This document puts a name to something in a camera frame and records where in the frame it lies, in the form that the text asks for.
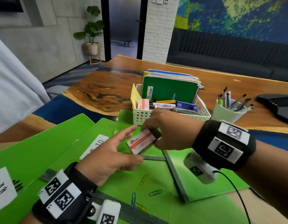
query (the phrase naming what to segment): yellow paper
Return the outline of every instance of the yellow paper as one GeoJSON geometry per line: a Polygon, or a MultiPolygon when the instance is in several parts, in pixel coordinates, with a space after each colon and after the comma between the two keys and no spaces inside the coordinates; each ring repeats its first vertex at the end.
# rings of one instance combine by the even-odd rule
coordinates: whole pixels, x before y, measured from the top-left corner
{"type": "Polygon", "coordinates": [[[133,108],[138,107],[138,99],[141,99],[141,95],[138,93],[135,84],[133,84],[133,88],[131,90],[131,103],[133,104],[133,108]]]}

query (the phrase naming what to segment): paper clip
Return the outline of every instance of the paper clip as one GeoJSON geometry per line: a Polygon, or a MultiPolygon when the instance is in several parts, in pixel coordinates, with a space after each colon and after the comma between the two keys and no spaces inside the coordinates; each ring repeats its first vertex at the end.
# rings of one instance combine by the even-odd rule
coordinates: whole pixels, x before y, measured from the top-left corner
{"type": "Polygon", "coordinates": [[[146,178],[148,177],[148,175],[144,175],[144,177],[142,178],[140,185],[143,185],[146,181],[146,178]]]}
{"type": "Polygon", "coordinates": [[[131,197],[131,210],[134,210],[136,207],[136,193],[133,193],[131,197]]]}
{"type": "Polygon", "coordinates": [[[146,207],[144,207],[143,205],[139,204],[139,203],[136,203],[136,208],[142,210],[142,211],[146,211],[146,207]]]}
{"type": "Polygon", "coordinates": [[[161,194],[161,193],[162,193],[162,190],[158,189],[156,191],[153,191],[153,192],[149,193],[149,196],[156,196],[156,195],[161,194]]]}

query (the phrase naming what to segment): world map mural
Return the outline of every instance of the world map mural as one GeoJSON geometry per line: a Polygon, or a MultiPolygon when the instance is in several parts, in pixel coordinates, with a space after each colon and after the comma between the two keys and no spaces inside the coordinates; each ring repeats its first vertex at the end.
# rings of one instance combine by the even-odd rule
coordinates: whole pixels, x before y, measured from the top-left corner
{"type": "Polygon", "coordinates": [[[180,0],[174,27],[288,44],[288,0],[180,0]]]}

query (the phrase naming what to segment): white cloth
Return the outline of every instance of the white cloth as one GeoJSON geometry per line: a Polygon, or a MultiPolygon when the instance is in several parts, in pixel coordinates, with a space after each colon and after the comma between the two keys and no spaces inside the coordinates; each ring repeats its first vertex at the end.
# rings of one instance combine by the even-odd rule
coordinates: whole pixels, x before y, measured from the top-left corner
{"type": "Polygon", "coordinates": [[[0,40],[0,133],[48,101],[41,82],[0,40]]]}

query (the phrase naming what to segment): white basket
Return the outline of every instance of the white basket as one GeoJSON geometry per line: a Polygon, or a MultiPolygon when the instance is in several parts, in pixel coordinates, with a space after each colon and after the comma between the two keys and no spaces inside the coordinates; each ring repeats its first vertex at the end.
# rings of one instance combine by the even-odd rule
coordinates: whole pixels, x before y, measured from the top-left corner
{"type": "MultiPolygon", "coordinates": [[[[142,84],[136,85],[136,88],[139,94],[140,94],[141,86],[142,84]]],[[[189,115],[189,114],[181,114],[181,115],[190,116],[190,117],[203,120],[203,121],[209,120],[211,115],[209,111],[206,109],[204,102],[199,98],[199,96],[197,97],[197,105],[198,106],[200,105],[198,113],[201,114],[201,116],[195,116],[195,115],[189,115]]],[[[142,126],[144,121],[150,117],[151,112],[152,112],[151,110],[142,110],[142,109],[133,108],[133,124],[142,126]]]]}

